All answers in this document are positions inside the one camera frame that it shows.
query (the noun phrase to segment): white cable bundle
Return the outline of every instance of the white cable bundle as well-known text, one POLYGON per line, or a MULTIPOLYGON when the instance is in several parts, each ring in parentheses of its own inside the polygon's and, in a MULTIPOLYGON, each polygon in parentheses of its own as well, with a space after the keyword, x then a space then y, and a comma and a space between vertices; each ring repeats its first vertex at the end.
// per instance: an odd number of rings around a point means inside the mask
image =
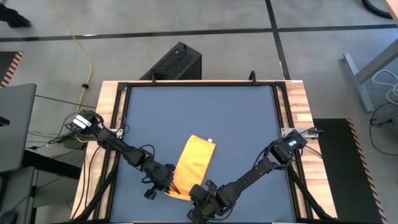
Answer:
POLYGON ((393 100, 391 100, 391 99, 389 98, 390 92, 393 92, 393 94, 395 94, 395 96, 398 96, 398 76, 397 76, 396 74, 394 74, 394 73, 392 73, 392 72, 390 72, 390 71, 388 71, 388 70, 380 70, 380 71, 378 71, 376 74, 373 75, 373 77, 372 77, 372 82, 377 83, 377 84, 381 84, 381 85, 393 86, 392 89, 390 89, 389 91, 387 91, 387 93, 386 93, 386 98, 387 98, 387 100, 388 100, 390 103, 393 103, 393 104, 395 104, 395 105, 398 105, 398 103, 396 103, 395 101, 393 101, 393 100), (393 77, 395 77, 395 78, 397 79, 397 83, 396 83, 395 85, 393 85, 393 84, 390 84, 390 83, 384 83, 384 82, 377 82, 377 81, 374 81, 375 77, 376 77, 378 74, 382 73, 382 72, 387 72, 387 73, 389 73, 390 75, 392 75, 393 77))

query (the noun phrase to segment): wooden tabletop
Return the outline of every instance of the wooden tabletop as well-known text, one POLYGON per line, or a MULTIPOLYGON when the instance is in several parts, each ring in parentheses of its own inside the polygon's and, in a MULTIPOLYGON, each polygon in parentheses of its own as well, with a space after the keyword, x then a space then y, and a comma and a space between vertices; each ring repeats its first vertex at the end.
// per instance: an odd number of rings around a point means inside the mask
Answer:
POLYGON ((397 0, 385 0, 385 2, 388 7, 388 10, 390 11, 392 18, 398 24, 398 1, 397 0))
MULTIPOLYGON (((118 88, 119 82, 129 82, 129 83, 150 83, 151 81, 142 80, 142 81, 105 81, 102 84, 101 93, 99 94, 98 104, 96 108, 96 112, 100 114, 104 118, 104 123, 107 127, 109 127, 113 108, 115 104, 116 92, 118 88)), ((249 80, 161 80, 158 82, 251 82, 249 80)), ((259 80, 258 82, 276 82, 275 80, 259 80)), ((302 81, 278 81, 285 82, 287 87, 287 94, 289 98, 290 110, 293 116, 293 122, 295 128, 310 128, 313 127, 313 121, 311 116, 310 107, 308 105, 307 96, 305 94, 304 84, 302 81)), ((126 92, 122 91, 121 101, 119 102, 119 108, 117 111, 116 117, 116 126, 115 128, 120 128, 121 125, 121 113, 124 106, 124 96, 126 92)), ((284 120, 284 126, 288 127, 287 123, 287 114, 286 108, 284 105, 284 101, 282 98, 282 94, 278 94, 280 108, 282 112, 282 117, 284 120)), ((317 140, 308 140, 308 146, 314 148, 320 153, 320 148, 317 140)), ((88 185, 88 164, 93 157, 93 154, 98 147, 96 142, 89 142, 88 147, 86 149, 86 180, 85 187, 88 185)), ((105 150, 99 150, 92 162, 91 165, 91 173, 90 173, 90 187, 88 188, 88 194, 86 194, 86 189, 83 192, 83 172, 80 175, 80 180, 78 184, 78 188, 76 191, 75 201, 73 203, 72 215, 75 213, 77 209, 76 216, 78 216, 84 209, 85 199, 87 197, 87 203, 90 202, 95 193, 95 188, 97 186, 98 180, 101 175, 101 170, 104 162, 104 152, 105 150), (83 194, 83 200, 78 207, 80 199, 83 194)), ((112 164, 114 159, 114 154, 111 155, 109 159, 109 163, 112 164)), ((322 158, 316 155, 314 152, 304 150, 303 155, 301 157, 305 181, 307 183, 308 190, 311 192, 313 197, 317 200, 317 202, 322 206, 322 208, 331 216, 336 217, 336 210, 333 203, 333 199, 331 197, 330 187, 328 183, 328 179, 326 176, 325 166, 323 165, 322 158)), ((101 201, 101 209, 99 212, 99 218, 105 217, 106 206, 108 202, 108 190, 103 195, 103 199, 101 201)), ((298 200, 300 206, 300 213, 302 217, 305 217, 305 207, 303 203, 303 197, 300 191, 297 189, 298 200)))

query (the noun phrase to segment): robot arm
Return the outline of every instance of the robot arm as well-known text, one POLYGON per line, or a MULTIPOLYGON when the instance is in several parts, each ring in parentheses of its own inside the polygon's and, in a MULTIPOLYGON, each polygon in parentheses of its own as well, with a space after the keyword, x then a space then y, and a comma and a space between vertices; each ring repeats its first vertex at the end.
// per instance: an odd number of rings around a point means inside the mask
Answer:
POLYGON ((215 219, 215 215, 223 216, 227 212, 231 212, 236 200, 239 198, 243 190, 255 183, 263 175, 277 169, 285 169, 291 165, 293 152, 302 149, 307 141, 296 131, 292 131, 288 136, 270 143, 259 155, 263 155, 259 162, 258 158, 253 167, 240 177, 237 181, 217 186, 211 181, 206 181, 209 190, 205 190, 199 185, 194 185, 190 191, 191 200, 195 206, 188 213, 188 218, 193 223, 206 223, 208 220, 222 221, 215 219), (277 160, 272 162, 268 155, 271 153, 277 160))
POLYGON ((154 199, 155 190, 168 191, 173 181, 175 166, 162 165, 154 160, 154 155, 143 148, 128 146, 120 140, 115 132, 104 125, 103 118, 91 110, 83 110, 75 119, 65 127, 84 140, 97 141, 105 150, 115 150, 123 155, 123 158, 140 172, 145 172, 149 180, 145 183, 153 183, 153 187, 145 194, 145 198, 154 199))

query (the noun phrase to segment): yellow and black hazard stripe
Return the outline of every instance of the yellow and black hazard stripe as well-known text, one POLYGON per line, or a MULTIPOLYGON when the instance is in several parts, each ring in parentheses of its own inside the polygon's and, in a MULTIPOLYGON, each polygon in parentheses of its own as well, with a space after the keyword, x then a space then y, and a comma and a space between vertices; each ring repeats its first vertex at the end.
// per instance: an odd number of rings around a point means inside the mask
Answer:
POLYGON ((373 192, 374 200, 375 200, 376 205, 377 205, 377 207, 379 209, 379 214, 380 214, 380 217, 381 217, 381 221, 382 221, 383 224, 387 224, 386 214, 384 214, 384 210, 383 210, 383 207, 381 205, 381 202, 380 202, 380 199, 379 199, 379 195, 377 194, 377 190, 376 190, 376 187, 374 186, 374 182, 373 182, 373 179, 371 177, 371 173, 370 173, 370 171, 368 169, 368 164, 366 163, 366 159, 365 159, 365 156, 363 154, 361 145, 359 144, 358 135, 356 134, 356 131, 354 129, 353 121, 350 120, 350 119, 347 119, 347 121, 348 121, 349 126, 351 128, 351 133, 353 134, 355 145, 356 145, 356 148, 357 148, 358 153, 359 153, 359 158, 361 158, 361 161, 362 161, 363 169, 365 170, 365 174, 366 174, 366 176, 368 178, 369 186, 371 187, 371 190, 373 192))
POLYGON ((2 79, 0 83, 0 88, 5 88, 10 84, 12 76, 14 75, 15 71, 17 70, 17 67, 19 65, 19 62, 21 61, 21 58, 23 56, 23 52, 18 52, 15 54, 14 59, 12 59, 12 62, 10 64, 10 67, 8 68, 6 75, 2 79))

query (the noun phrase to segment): gray laptop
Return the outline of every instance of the gray laptop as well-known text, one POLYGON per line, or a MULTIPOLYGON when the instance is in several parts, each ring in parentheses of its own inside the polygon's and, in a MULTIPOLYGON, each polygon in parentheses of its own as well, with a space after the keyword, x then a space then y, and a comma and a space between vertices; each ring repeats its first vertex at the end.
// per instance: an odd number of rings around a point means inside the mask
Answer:
POLYGON ((9 120, 0 127, 0 173, 21 167, 35 92, 36 84, 0 88, 0 116, 9 120))

